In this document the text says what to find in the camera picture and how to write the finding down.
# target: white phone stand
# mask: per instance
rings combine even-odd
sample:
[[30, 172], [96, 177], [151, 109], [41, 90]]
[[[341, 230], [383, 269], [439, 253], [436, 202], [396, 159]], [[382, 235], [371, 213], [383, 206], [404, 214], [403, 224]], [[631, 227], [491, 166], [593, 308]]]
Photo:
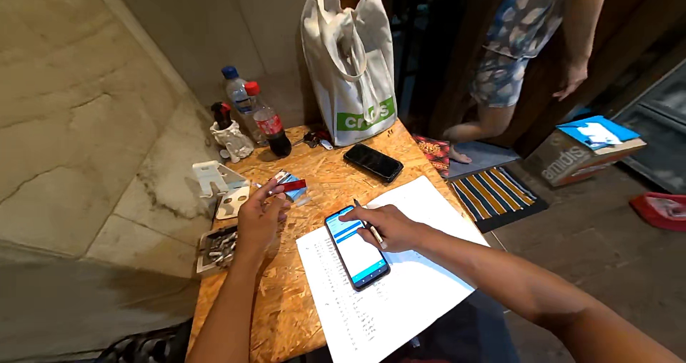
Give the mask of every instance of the white phone stand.
[[200, 183], [202, 198], [213, 196], [212, 184], [217, 186], [219, 207], [217, 219], [234, 218], [250, 195], [250, 181], [216, 160], [193, 164], [193, 172]]

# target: black smartphone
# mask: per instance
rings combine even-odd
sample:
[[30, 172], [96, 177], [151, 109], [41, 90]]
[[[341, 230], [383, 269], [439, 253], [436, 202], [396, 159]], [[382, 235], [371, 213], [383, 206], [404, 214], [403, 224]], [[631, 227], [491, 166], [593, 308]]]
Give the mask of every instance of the black smartphone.
[[382, 154], [367, 145], [357, 143], [343, 159], [379, 176], [383, 182], [391, 183], [400, 174], [403, 164], [399, 160]]
[[390, 266], [378, 249], [357, 234], [363, 228], [362, 221], [343, 222], [339, 216], [353, 209], [350, 205], [326, 218], [325, 224], [338, 257], [356, 291], [369, 286], [390, 272]]

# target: osb board tabletop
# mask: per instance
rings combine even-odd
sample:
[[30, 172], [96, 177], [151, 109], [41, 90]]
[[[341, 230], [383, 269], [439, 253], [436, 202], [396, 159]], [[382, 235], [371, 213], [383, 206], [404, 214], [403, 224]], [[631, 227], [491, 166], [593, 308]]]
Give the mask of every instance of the osb board tabletop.
[[[294, 142], [307, 131], [304, 126], [290, 128], [287, 136]], [[326, 344], [303, 263], [296, 248], [296, 239], [321, 227], [325, 217], [351, 204], [353, 198], [364, 205], [383, 192], [408, 183], [420, 175], [426, 175], [450, 204], [469, 219], [448, 185], [433, 169], [400, 121], [363, 143], [405, 165], [390, 186], [343, 161], [343, 154], [349, 147], [326, 150], [318, 146], [311, 149], [307, 144], [301, 143], [293, 147], [288, 157], [279, 160], [274, 160], [269, 148], [261, 148], [236, 164], [227, 164], [257, 183], [264, 183], [283, 168], [296, 177], [304, 178], [307, 181], [307, 195], [312, 197], [312, 201], [305, 205], [290, 209], [287, 220], [279, 226], [280, 241], [273, 244], [268, 252], [268, 259], [263, 264], [264, 272], [256, 286], [254, 300], [250, 335], [251, 361], [282, 362]], [[215, 220], [213, 228], [233, 224], [235, 219]], [[202, 280], [189, 350], [193, 347], [225, 277], [226, 272]]]

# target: hand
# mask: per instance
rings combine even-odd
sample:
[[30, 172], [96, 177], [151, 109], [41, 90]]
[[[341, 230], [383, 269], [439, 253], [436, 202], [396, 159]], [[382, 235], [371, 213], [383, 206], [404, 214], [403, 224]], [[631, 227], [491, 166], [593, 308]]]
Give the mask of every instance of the hand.
[[356, 207], [340, 217], [340, 220], [344, 222], [354, 219], [367, 221], [379, 231], [383, 242], [388, 246], [386, 249], [381, 248], [369, 230], [357, 229], [357, 233], [366, 242], [384, 252], [403, 252], [404, 250], [415, 249], [419, 246], [423, 236], [431, 230], [430, 227], [407, 218], [395, 205], [385, 205], [376, 209]]
[[578, 88], [586, 78], [588, 78], [588, 60], [581, 61], [580, 63], [570, 63], [567, 66], [565, 78], [560, 85], [561, 89], [553, 94], [553, 98], [558, 98], [558, 101], [562, 101], [576, 91], [576, 88]]
[[[265, 200], [272, 192], [271, 203]], [[238, 244], [236, 252], [259, 257], [262, 260], [267, 247], [274, 241], [279, 221], [286, 219], [283, 209], [290, 206], [286, 200], [283, 186], [277, 186], [277, 180], [271, 179], [267, 184], [254, 192], [238, 210]]]

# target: person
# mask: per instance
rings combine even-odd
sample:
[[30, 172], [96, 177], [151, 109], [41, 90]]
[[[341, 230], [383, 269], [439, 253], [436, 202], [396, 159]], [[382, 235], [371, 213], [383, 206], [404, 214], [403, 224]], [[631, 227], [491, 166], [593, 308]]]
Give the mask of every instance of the person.
[[450, 158], [471, 163], [471, 158], [455, 150], [455, 143], [499, 136], [507, 129], [528, 62], [560, 24], [568, 60], [561, 89], [553, 96], [563, 100], [579, 87], [588, 77], [588, 59], [603, 1], [503, 0], [486, 34], [483, 58], [469, 84], [471, 99], [467, 108], [477, 105], [478, 121], [460, 123], [443, 132], [443, 138], [451, 143]]
[[[259, 267], [267, 248], [276, 239], [278, 221], [285, 219], [289, 206], [282, 191], [283, 187], [271, 180], [239, 210], [234, 262], [187, 358], [188, 363], [248, 362], [250, 319]], [[267, 203], [265, 200], [270, 192], [275, 196]], [[552, 332], [577, 362], [682, 362], [591, 295], [513, 254], [414, 222], [393, 205], [378, 209], [356, 207], [340, 219], [370, 222], [388, 245], [384, 251], [421, 253], [477, 288], [472, 295], [488, 295]], [[365, 241], [380, 248], [368, 230], [360, 228], [357, 232]], [[436, 321], [441, 322], [446, 325], [443, 318]], [[433, 337], [445, 339], [460, 334], [434, 333]], [[452, 344], [464, 346], [464, 341], [461, 343], [452, 341]], [[498, 350], [499, 347], [490, 346], [489, 349]]]

